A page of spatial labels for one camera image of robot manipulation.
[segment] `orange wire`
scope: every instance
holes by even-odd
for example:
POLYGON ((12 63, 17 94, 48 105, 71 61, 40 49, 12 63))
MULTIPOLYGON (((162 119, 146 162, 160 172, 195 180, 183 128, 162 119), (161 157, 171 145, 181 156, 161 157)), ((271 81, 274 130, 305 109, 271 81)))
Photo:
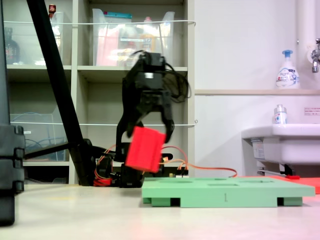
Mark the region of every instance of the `orange wire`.
MULTIPOLYGON (((116 146, 116 145, 113 144, 111 147, 109 147, 109 149, 105 150, 104 153, 105 153, 105 154, 109 153, 109 152, 111 151, 111 149, 113 149, 115 146, 116 146)), ((99 158, 99 160, 98 160, 98 162, 96 163, 96 165, 98 166, 98 165, 100 164, 100 162, 101 162, 104 158, 105 158, 105 156, 102 155, 102 156, 99 158)), ((110 177, 100 176, 100 175, 98 174, 98 172, 97 172, 97 168, 95 168, 95 170, 94 170, 94 175, 95 175, 97 178, 110 179, 110 177)))
POLYGON ((188 170, 188 157, 187 157, 187 154, 180 148, 180 147, 177 147, 177 146, 164 146, 162 149, 168 149, 168 148, 173 148, 173 149, 178 149, 180 151, 180 153, 183 154, 184 156, 184 164, 185 164, 185 167, 186 167, 186 170, 188 170))
POLYGON ((226 171, 232 171, 234 172, 235 174, 230 176, 231 178, 234 178, 238 175, 238 172, 233 169, 233 168, 228 168, 228 167, 205 167, 205 166, 196 166, 196 165, 193 165, 191 163, 188 163, 188 162, 185 162, 184 160, 182 159, 175 159, 175 160, 171 160, 171 161, 167 161, 167 162, 160 162, 160 164, 170 164, 170 163, 173 163, 173 162, 182 162, 182 164, 186 164, 186 166, 191 166, 195 169, 202 169, 202 170, 226 170, 226 171))

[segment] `black stand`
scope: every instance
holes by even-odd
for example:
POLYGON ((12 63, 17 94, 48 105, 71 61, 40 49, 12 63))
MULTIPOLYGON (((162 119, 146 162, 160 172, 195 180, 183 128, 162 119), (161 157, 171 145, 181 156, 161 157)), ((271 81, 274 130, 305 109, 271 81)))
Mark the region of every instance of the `black stand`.
POLYGON ((69 149, 79 184, 92 186, 95 156, 104 149, 83 139, 44 0, 27 0, 68 142, 25 154, 22 127, 10 125, 7 64, 0 0, 0 226, 15 221, 15 195, 24 190, 23 159, 69 149))

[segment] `faucet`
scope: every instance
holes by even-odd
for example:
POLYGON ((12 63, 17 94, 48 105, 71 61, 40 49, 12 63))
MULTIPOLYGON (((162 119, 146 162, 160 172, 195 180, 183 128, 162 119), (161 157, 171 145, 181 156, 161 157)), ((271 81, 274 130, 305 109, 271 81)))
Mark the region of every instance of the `faucet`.
POLYGON ((311 53, 311 57, 312 57, 312 72, 313 73, 318 73, 319 72, 319 67, 318 67, 318 61, 319 61, 319 57, 320 57, 320 38, 317 38, 315 40, 318 49, 315 49, 312 51, 311 53))

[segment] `white sink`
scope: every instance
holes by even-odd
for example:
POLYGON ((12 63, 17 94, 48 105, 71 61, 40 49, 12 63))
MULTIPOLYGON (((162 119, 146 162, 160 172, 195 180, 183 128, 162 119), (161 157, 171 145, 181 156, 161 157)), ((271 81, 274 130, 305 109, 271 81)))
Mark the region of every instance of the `white sink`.
POLYGON ((320 124, 272 124, 242 131, 260 162, 320 165, 320 124))

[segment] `blue pump head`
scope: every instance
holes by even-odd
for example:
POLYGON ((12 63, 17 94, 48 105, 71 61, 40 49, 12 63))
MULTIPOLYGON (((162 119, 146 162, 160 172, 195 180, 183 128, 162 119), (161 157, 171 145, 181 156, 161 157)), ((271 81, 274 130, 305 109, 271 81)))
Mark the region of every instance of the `blue pump head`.
POLYGON ((285 58, 290 58, 290 55, 293 54, 294 52, 292 50, 284 50, 282 54, 284 54, 285 58))

